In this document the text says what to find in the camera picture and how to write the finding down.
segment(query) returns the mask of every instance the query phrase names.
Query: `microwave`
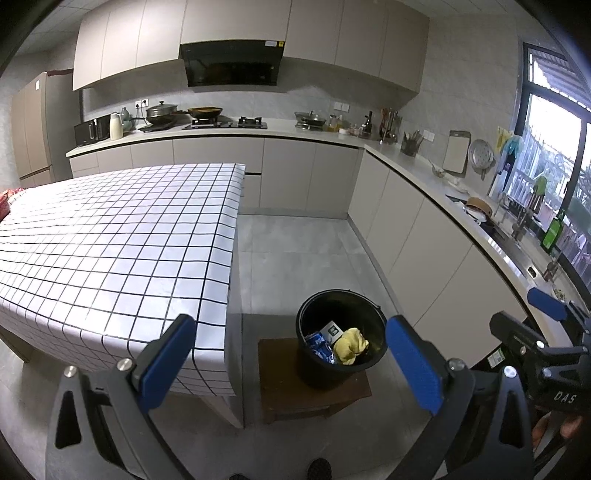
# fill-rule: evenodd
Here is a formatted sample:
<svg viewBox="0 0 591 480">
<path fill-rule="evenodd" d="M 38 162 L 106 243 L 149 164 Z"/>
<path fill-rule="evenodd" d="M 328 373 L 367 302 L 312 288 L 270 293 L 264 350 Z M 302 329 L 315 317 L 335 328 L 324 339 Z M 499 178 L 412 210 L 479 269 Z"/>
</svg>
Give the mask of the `microwave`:
<svg viewBox="0 0 591 480">
<path fill-rule="evenodd" d="M 109 138 L 110 115 L 100 116 L 74 127 L 76 146 L 89 145 Z"/>
</svg>

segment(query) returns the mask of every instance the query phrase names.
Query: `white and black grid tablecloth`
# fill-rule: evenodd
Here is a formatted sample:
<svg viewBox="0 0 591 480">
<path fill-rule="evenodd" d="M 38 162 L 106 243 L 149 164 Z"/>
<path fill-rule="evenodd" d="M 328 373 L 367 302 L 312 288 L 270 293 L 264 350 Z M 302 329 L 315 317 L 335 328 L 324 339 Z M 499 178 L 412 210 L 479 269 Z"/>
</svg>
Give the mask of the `white and black grid tablecloth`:
<svg viewBox="0 0 591 480">
<path fill-rule="evenodd" d="M 89 371 L 198 320 L 172 390 L 234 395 L 224 338 L 244 165 L 135 168 L 27 190 L 0 222 L 0 324 Z"/>
</svg>

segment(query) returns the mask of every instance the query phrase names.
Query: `blue gripper pad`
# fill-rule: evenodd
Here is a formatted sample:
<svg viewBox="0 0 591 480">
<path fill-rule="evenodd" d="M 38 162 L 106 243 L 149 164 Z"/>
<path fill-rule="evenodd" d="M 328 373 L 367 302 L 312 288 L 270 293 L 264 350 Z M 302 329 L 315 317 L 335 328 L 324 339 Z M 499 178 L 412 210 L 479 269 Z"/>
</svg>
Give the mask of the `blue gripper pad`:
<svg viewBox="0 0 591 480">
<path fill-rule="evenodd" d="M 527 301 L 533 307 L 544 312 L 547 316 L 558 322 L 563 322 L 567 318 L 567 310 L 564 303 L 556 300 L 539 288 L 531 288 L 527 293 Z"/>
<path fill-rule="evenodd" d="M 443 404 L 443 378 L 426 357 L 425 344 L 402 316 L 386 324 L 386 343 L 398 362 L 421 408 L 436 415 Z"/>
<path fill-rule="evenodd" d="M 138 404 L 143 412 L 147 413 L 162 404 L 170 385 L 187 359 L 187 354 L 195 344 L 196 333 L 197 322 L 189 315 L 179 315 L 159 340 L 146 346 L 142 354 L 152 353 L 154 357 L 150 359 L 139 379 Z M 156 348 L 148 348 L 153 343 Z"/>
</svg>

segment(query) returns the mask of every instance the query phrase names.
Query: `person's shoe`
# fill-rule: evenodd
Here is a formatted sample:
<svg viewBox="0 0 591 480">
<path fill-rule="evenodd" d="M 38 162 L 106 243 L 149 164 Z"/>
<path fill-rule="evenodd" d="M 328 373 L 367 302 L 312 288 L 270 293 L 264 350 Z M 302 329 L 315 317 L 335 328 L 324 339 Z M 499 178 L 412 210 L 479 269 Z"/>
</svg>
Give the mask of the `person's shoe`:
<svg viewBox="0 0 591 480">
<path fill-rule="evenodd" d="M 317 458 L 308 467 L 307 480 L 332 480 L 332 468 L 328 460 Z"/>
</svg>

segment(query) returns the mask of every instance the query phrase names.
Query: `window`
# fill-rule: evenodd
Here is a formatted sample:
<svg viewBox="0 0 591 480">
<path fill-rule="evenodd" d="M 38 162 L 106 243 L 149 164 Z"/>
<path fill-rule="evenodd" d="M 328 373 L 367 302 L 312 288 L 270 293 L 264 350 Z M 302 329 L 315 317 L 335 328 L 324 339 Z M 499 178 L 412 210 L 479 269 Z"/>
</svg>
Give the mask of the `window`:
<svg viewBox="0 0 591 480">
<path fill-rule="evenodd" d="M 507 160 L 506 191 L 526 205 L 536 180 L 546 177 L 538 224 L 546 231 L 560 209 L 566 212 L 557 248 L 591 300 L 591 100 L 568 60 L 541 47 L 524 44 L 523 79 L 515 133 L 524 147 Z"/>
</svg>

